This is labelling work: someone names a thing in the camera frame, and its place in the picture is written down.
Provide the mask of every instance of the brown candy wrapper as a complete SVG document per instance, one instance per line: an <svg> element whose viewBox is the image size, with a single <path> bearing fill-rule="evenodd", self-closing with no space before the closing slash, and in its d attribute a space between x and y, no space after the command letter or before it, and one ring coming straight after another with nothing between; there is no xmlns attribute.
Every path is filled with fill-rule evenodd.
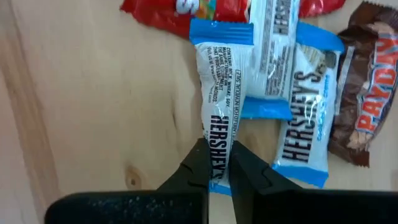
<svg viewBox="0 0 398 224"><path fill-rule="evenodd" d="M381 130L398 81L398 12L362 3L339 34L346 45L340 58L336 116L329 151L369 167L369 143Z"/></svg>

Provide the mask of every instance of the white candy wrapper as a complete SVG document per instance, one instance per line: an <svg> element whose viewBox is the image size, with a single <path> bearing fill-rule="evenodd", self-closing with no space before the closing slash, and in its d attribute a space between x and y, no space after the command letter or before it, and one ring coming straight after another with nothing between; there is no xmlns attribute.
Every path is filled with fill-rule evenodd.
<svg viewBox="0 0 398 224"><path fill-rule="evenodd" d="M248 96L283 100L289 107L299 4L300 0L252 0L254 51Z"/></svg>
<svg viewBox="0 0 398 224"><path fill-rule="evenodd" d="M297 42L305 45L295 47L290 92L293 120L282 123L273 169L286 177L323 187L328 178L338 60L344 45L328 31L309 24L299 26L302 35L297 35Z"/></svg>
<svg viewBox="0 0 398 224"><path fill-rule="evenodd" d="M203 134L210 146L210 190L230 195L228 161L239 127L253 49L253 25L192 19L203 105Z"/></svg>

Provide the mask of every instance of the candy pile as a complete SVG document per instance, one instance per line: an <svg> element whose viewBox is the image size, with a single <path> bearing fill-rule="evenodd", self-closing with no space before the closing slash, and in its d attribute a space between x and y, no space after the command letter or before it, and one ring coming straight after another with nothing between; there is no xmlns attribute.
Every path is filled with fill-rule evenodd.
<svg viewBox="0 0 398 224"><path fill-rule="evenodd" d="M338 35L299 22L344 0L125 0L148 26L197 50L210 188L230 194L229 152L239 120L281 119L273 169L323 187L328 150L369 167L397 86L398 11L363 2Z"/></svg>

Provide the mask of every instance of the wood knot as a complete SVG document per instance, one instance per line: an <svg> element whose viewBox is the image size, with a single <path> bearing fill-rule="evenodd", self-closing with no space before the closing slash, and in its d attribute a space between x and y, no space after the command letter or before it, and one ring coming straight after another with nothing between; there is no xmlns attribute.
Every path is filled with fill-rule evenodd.
<svg viewBox="0 0 398 224"><path fill-rule="evenodd" d="M126 187L129 190L140 190L142 189L142 181L139 175L139 170L133 166L127 166L124 173L124 181Z"/></svg>

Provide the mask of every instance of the wooden table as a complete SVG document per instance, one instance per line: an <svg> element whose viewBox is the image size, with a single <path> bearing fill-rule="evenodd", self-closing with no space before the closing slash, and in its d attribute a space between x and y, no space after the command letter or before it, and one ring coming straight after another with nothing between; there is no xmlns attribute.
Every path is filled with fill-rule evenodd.
<svg viewBox="0 0 398 224"><path fill-rule="evenodd" d="M0 1L4 223L39 223L73 192L154 189L201 137L193 46L138 24L121 1ZM347 1L308 21L338 32L361 2ZM326 188L398 190L397 113L396 103L370 169L329 156ZM279 126L242 121L238 139L272 162ZM212 195L210 210L212 223L234 223L229 197Z"/></svg>

